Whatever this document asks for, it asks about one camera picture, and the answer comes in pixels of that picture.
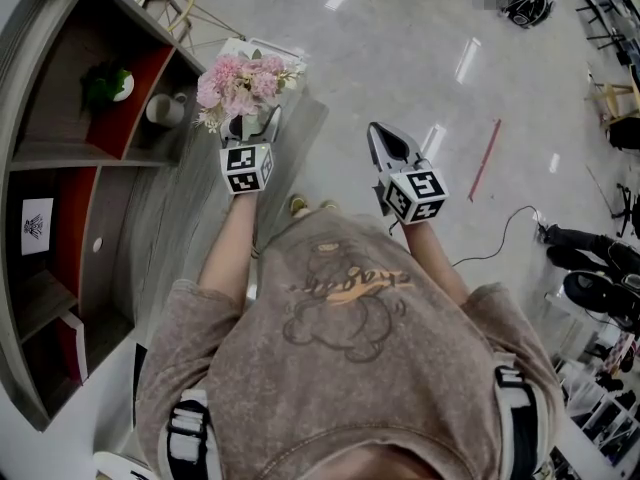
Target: graphic print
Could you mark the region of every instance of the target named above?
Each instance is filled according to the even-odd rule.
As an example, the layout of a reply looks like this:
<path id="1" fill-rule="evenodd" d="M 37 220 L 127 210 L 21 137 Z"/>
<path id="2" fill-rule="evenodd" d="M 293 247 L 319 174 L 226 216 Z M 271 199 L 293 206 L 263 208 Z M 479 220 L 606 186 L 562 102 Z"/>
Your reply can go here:
<path id="1" fill-rule="evenodd" d="M 43 226 L 44 220 L 42 220 L 42 215 L 38 214 L 31 220 L 27 219 L 24 223 L 23 231 L 29 233 L 36 240 L 39 240 L 42 235 Z"/>
<path id="2" fill-rule="evenodd" d="M 291 317 L 282 334 L 294 345 L 319 343 L 341 351 L 354 363 L 374 361 L 393 333 L 394 320 L 406 304 L 399 292 L 413 286 L 408 274 L 373 261 L 348 239 L 321 237 L 292 247 L 311 256 L 303 286 L 289 286 L 296 299 L 287 307 Z"/>

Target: backpack strap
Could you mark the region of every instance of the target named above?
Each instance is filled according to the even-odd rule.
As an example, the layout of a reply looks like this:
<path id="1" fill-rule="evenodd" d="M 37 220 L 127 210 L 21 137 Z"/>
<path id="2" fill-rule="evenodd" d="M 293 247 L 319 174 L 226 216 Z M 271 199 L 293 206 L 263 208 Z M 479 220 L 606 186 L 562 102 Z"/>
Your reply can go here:
<path id="1" fill-rule="evenodd" d="M 500 480 L 529 479 L 548 458 L 549 424 L 544 393 L 511 365 L 495 369 L 502 427 Z"/>
<path id="2" fill-rule="evenodd" d="M 207 433 L 210 427 L 205 391 L 185 390 L 167 423 L 167 459 L 174 480 L 208 480 Z"/>

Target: mug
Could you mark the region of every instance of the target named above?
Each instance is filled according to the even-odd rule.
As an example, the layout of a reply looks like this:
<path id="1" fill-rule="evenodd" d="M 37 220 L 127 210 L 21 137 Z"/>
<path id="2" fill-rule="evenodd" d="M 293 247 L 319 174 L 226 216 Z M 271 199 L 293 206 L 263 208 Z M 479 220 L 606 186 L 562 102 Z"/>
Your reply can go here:
<path id="1" fill-rule="evenodd" d="M 179 125 L 184 117 L 186 101 L 187 96 L 182 92 L 175 94 L 173 98 L 167 94 L 156 94 L 149 100 L 145 114 L 152 123 L 173 128 Z"/>

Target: white paper sign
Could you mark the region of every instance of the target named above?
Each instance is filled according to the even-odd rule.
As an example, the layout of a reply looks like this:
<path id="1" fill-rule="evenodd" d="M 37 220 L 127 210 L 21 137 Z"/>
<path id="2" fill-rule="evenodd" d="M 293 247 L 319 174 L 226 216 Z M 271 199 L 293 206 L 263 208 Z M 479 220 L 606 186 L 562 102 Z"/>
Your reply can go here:
<path id="1" fill-rule="evenodd" d="M 22 255 L 49 250 L 53 199 L 25 199 L 22 202 Z"/>

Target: pink flower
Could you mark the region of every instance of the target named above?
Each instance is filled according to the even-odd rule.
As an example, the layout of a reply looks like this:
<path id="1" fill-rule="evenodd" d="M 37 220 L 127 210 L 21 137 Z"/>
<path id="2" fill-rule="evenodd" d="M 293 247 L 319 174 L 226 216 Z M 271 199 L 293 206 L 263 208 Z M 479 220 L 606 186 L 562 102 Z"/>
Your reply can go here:
<path id="1" fill-rule="evenodd" d="M 198 79 L 197 100 L 205 108 L 215 107 L 229 87 L 242 75 L 245 61 L 235 55 L 221 55 L 211 69 Z"/>
<path id="2" fill-rule="evenodd" d="M 240 75 L 245 62 L 235 55 L 220 55 L 210 70 L 214 84 L 223 86 L 232 82 Z"/>
<path id="3" fill-rule="evenodd" d="M 258 113 L 258 105 L 253 95 L 244 87 L 235 87 L 235 90 L 229 91 L 222 100 L 222 106 L 230 117 Z"/>
<path id="4" fill-rule="evenodd" d="M 251 81 L 251 92 L 257 98 L 269 100 L 275 98 L 278 80 L 270 73 L 257 73 Z"/>
<path id="5" fill-rule="evenodd" d="M 249 60 L 242 66 L 242 73 L 247 75 L 252 75 L 262 70 L 262 59 Z"/>
<path id="6" fill-rule="evenodd" d="M 198 95 L 196 96 L 196 100 L 200 105 L 205 108 L 213 108 L 220 103 L 221 98 L 222 95 L 220 91 L 216 89 L 213 84 L 201 83 L 200 80 L 198 80 Z"/>
<path id="7" fill-rule="evenodd" d="M 284 61 L 278 55 L 267 55 L 260 59 L 262 61 L 261 71 L 277 75 L 284 71 Z"/>

